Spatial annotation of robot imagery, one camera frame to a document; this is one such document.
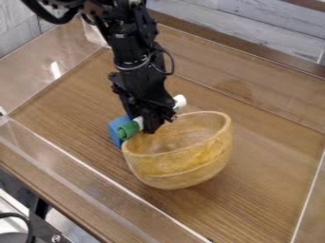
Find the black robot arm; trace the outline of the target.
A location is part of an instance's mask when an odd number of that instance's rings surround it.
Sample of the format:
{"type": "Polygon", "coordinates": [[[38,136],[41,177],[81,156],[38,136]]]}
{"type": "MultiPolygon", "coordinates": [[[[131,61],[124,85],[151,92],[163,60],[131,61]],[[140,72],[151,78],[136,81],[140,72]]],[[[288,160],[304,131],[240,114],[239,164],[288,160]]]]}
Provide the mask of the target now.
{"type": "Polygon", "coordinates": [[[156,132],[175,116],[175,101],[164,88],[175,62],[156,42],[157,22],[145,0],[20,0],[44,21],[66,24],[74,16],[95,26],[112,49],[116,71],[108,75],[131,118],[143,118],[143,131],[156,132]]]}

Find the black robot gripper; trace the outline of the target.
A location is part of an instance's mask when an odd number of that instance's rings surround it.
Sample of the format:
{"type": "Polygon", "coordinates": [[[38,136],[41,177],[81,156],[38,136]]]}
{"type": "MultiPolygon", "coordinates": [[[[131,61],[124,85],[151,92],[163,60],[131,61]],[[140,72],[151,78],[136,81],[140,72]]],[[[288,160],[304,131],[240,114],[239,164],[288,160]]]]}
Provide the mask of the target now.
{"type": "Polygon", "coordinates": [[[164,88],[165,70],[163,56],[143,56],[139,60],[112,59],[116,72],[109,73],[112,92],[119,96],[124,110],[133,119],[143,117],[143,132],[153,134],[164,121],[173,117],[175,104],[164,88]]]}

